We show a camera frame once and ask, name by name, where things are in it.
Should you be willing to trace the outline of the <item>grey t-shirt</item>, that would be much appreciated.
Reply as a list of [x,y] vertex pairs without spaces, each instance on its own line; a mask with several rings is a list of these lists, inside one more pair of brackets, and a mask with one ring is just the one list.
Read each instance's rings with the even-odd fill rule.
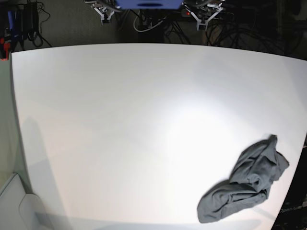
[[240,154],[229,178],[201,197],[197,206],[199,223],[220,221],[269,198],[272,184],[289,167],[288,160],[276,150],[277,142],[276,135],[269,135]]

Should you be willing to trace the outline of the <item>black power strip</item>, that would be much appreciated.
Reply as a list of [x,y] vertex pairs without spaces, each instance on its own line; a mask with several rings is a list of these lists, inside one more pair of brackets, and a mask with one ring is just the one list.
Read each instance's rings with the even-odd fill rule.
[[[216,9],[212,8],[205,8],[205,9],[196,9],[196,10],[190,10],[188,11],[187,9],[182,9],[180,11],[182,17],[186,18],[194,18],[196,16],[198,19],[205,21],[208,20],[214,13],[216,13]],[[226,11],[221,11],[217,15],[215,15],[214,19],[225,19],[227,16],[233,17],[234,15],[232,13],[227,13]]]

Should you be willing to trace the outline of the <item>blue box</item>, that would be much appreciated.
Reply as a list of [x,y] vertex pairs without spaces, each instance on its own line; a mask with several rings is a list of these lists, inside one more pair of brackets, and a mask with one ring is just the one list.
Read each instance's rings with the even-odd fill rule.
[[178,9],[183,0],[117,0],[123,9]]

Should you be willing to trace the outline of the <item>black power adapter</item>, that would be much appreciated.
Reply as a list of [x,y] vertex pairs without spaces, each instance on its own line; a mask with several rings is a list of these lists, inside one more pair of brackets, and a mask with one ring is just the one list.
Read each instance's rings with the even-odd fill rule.
[[22,13],[23,34],[30,40],[37,38],[38,32],[38,10],[37,2],[30,2],[24,5]]

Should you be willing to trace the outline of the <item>blue tool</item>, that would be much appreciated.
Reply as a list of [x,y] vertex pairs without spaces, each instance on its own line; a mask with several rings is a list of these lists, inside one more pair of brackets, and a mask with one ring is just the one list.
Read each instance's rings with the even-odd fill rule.
[[16,20],[16,11],[8,11],[8,34],[11,36],[12,41],[17,41],[19,37],[19,27],[18,22]]

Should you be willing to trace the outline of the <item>red clamp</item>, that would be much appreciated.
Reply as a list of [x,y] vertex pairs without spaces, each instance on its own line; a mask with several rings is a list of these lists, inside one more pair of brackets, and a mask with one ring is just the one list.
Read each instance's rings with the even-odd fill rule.
[[1,61],[6,61],[9,59],[11,44],[6,42],[4,38],[0,39],[0,59]]

